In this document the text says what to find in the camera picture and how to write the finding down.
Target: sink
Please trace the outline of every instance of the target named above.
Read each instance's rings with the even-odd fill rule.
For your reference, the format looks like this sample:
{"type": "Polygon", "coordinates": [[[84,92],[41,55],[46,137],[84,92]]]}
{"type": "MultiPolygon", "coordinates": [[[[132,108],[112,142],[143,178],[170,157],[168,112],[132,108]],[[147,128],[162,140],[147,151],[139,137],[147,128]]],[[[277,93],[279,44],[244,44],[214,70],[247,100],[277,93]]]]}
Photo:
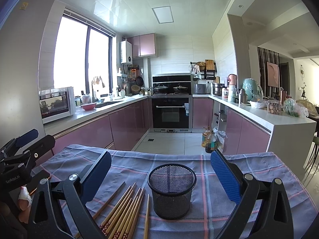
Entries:
{"type": "Polygon", "coordinates": [[[119,101],[111,101],[111,102],[102,102],[102,103],[99,103],[99,104],[96,104],[96,108],[101,108],[101,107],[104,107],[104,106],[108,106],[108,105],[111,105],[111,104],[114,104],[114,103],[118,103],[118,102],[122,102],[123,100],[119,100],[119,101]]]}

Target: oven door handle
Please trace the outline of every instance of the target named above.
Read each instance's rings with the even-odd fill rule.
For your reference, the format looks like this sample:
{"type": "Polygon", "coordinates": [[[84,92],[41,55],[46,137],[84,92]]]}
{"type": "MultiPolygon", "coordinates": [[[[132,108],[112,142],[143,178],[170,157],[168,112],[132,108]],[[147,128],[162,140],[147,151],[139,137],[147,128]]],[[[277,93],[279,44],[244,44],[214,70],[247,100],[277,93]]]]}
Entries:
{"type": "Polygon", "coordinates": [[[156,106],[157,108],[184,108],[185,106],[156,106]]]}

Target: blue gripper pad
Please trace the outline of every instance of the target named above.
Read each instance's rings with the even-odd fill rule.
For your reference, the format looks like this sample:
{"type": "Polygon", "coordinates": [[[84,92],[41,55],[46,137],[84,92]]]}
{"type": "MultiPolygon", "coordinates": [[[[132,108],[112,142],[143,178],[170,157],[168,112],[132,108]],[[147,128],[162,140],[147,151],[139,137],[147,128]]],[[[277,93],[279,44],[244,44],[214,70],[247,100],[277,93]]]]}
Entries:
{"type": "Polygon", "coordinates": [[[240,184],[217,151],[213,151],[211,154],[211,165],[228,198],[238,205],[241,201],[240,184]]]}

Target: window frame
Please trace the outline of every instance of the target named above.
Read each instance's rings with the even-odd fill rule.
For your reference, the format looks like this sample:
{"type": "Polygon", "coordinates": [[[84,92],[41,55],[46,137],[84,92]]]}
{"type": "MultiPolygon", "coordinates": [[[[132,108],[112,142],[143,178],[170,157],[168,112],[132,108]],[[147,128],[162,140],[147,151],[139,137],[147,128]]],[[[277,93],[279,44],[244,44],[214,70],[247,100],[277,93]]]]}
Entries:
{"type": "Polygon", "coordinates": [[[87,39],[86,39],[86,44],[85,44],[85,89],[86,93],[90,93],[90,80],[89,80],[89,43],[90,43],[90,32],[91,29],[105,35],[108,37],[108,83],[109,83],[109,93],[112,93],[113,90],[113,82],[112,82],[112,36],[108,35],[107,33],[92,27],[89,24],[84,23],[83,21],[80,21],[76,18],[70,17],[69,15],[63,14],[62,17],[68,18],[70,20],[79,22],[83,25],[87,26],[87,39]]]}

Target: water heater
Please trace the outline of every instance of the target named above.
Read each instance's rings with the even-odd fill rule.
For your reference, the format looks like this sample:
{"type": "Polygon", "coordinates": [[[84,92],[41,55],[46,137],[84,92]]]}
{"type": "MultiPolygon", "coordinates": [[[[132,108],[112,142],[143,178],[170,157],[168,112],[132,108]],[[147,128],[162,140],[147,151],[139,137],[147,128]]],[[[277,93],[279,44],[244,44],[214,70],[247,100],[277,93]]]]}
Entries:
{"type": "Polygon", "coordinates": [[[121,64],[132,65],[132,44],[128,41],[121,41],[121,64]]]}

